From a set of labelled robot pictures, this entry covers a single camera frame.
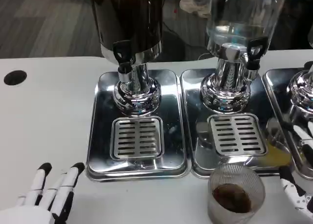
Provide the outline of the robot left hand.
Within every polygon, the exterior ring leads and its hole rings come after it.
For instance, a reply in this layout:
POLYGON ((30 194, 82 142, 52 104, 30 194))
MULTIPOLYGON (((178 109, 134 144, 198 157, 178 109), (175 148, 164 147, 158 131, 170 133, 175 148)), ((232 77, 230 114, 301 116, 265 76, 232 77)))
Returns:
POLYGON ((70 214, 74 188, 85 169, 78 162, 62 173, 54 185, 44 191, 45 181, 52 169, 48 162, 43 163, 33 179, 30 190, 19 196, 14 207, 0 212, 2 224, 65 224, 70 214))

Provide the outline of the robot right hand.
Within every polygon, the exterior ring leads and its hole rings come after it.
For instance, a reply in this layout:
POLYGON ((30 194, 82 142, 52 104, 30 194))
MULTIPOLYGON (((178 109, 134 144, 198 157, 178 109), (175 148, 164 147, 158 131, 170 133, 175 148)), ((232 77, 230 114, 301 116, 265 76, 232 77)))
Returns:
MULTIPOLYGON (((295 133, 301 139, 302 152, 310 165, 313 164, 313 138, 312 134, 306 133, 300 126, 292 123, 283 123, 283 128, 295 133)), ((293 204, 295 210, 299 211, 310 220, 313 219, 313 195, 303 190, 294 180, 291 170, 284 165, 279 167, 279 176, 282 188, 293 204)))

